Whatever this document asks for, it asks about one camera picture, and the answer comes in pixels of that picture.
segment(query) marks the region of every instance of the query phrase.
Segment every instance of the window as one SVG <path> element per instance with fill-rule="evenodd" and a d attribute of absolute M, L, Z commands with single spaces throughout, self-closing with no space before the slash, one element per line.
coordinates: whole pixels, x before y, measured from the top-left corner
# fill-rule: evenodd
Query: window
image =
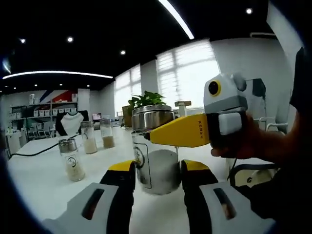
<path fill-rule="evenodd" d="M 115 113 L 122 112 L 122 107 L 129 105 L 132 95 L 141 95 L 140 64 L 116 77 L 114 84 Z"/>
<path fill-rule="evenodd" d="M 171 107 L 176 101 L 191 101 L 202 108 L 204 85 L 220 73 L 208 40 L 190 43 L 157 56 L 160 94 Z"/>

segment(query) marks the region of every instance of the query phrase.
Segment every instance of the finger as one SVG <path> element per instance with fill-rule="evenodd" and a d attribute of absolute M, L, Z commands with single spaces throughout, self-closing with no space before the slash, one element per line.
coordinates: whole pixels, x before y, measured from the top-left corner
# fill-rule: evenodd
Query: finger
<path fill-rule="evenodd" d="M 212 150 L 211 150 L 211 155 L 212 155 L 212 156 L 218 157 L 218 156 L 222 156 L 222 155 L 226 154 L 228 151 L 229 151 L 228 148 L 224 148 L 224 149 L 212 149 Z"/>

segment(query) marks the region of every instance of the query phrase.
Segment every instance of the stainless steel lid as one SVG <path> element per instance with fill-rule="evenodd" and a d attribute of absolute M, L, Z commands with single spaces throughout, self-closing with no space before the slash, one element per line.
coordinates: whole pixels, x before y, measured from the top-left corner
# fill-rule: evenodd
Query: stainless steel lid
<path fill-rule="evenodd" d="M 64 139 L 58 142 L 59 151 L 61 153 L 70 153 L 77 149 L 75 139 Z"/>
<path fill-rule="evenodd" d="M 92 128 L 93 123 L 91 121 L 83 121 L 80 123 L 81 128 Z"/>
<path fill-rule="evenodd" d="M 142 106 L 139 108 L 136 108 L 132 111 L 132 115 L 147 112 L 147 111 L 172 111 L 171 106 L 166 105 L 150 105 L 150 106 Z"/>
<path fill-rule="evenodd" d="M 170 106 L 150 105 L 132 111 L 133 131 L 149 131 L 175 119 Z"/>
<path fill-rule="evenodd" d="M 99 120 L 100 125 L 111 125 L 112 121 L 108 118 L 102 118 Z"/>

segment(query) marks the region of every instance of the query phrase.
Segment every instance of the white table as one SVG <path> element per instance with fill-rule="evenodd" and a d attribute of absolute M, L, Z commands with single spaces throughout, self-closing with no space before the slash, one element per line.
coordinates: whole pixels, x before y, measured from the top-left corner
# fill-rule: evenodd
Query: white table
<path fill-rule="evenodd" d="M 82 166 L 86 177 L 71 182 L 66 175 L 58 147 L 38 156 L 13 156 L 8 167 L 16 187 L 32 213 L 40 220 L 57 218 L 65 210 L 67 202 L 92 182 L 99 183 L 110 165 L 133 159 L 131 131 L 113 128 L 116 147 L 103 149 L 100 132 L 96 131 L 98 152 L 86 155 L 81 136 L 76 137 Z M 18 153 L 33 154 L 57 143 L 57 138 L 33 140 Z M 225 159 L 212 157 L 210 145 L 188 149 L 179 148 L 180 159 L 201 161 L 208 165 L 221 181 L 225 180 Z M 189 233 L 189 222 L 184 205 L 182 187 L 163 196 L 149 195 L 141 190 L 136 180 L 134 205 L 130 221 L 131 234 Z"/>

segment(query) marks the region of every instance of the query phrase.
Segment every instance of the white wall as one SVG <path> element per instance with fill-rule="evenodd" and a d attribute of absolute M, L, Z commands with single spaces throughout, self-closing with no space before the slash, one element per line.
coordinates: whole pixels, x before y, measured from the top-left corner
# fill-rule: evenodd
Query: white wall
<path fill-rule="evenodd" d="M 89 119 L 92 119 L 90 111 L 90 89 L 78 89 L 78 111 L 88 111 Z"/>
<path fill-rule="evenodd" d="M 99 91 L 99 110 L 102 115 L 110 115 L 115 117 L 115 105 L 114 105 L 114 83 L 110 83 Z"/>
<path fill-rule="evenodd" d="M 144 91 L 158 93 L 157 61 L 152 60 L 141 65 L 141 88 Z"/>
<path fill-rule="evenodd" d="M 267 23 L 272 28 L 273 32 L 281 43 L 281 46 L 285 52 L 286 58 L 292 70 L 292 78 L 294 78 L 296 54 L 298 50 L 303 46 L 303 43 L 295 29 L 288 22 L 288 20 L 270 2 L 267 15 Z M 294 107 L 291 106 L 290 109 L 291 110 L 288 117 L 289 130 L 293 125 L 296 112 L 296 109 Z"/>
<path fill-rule="evenodd" d="M 100 98 L 99 91 L 90 90 L 90 114 L 100 113 Z"/>
<path fill-rule="evenodd" d="M 293 86 L 291 70 L 279 42 L 255 38 L 226 39 L 213 41 L 212 47 L 222 73 L 240 72 L 246 79 L 263 80 L 267 116 L 274 117 L 280 93 L 290 91 Z"/>

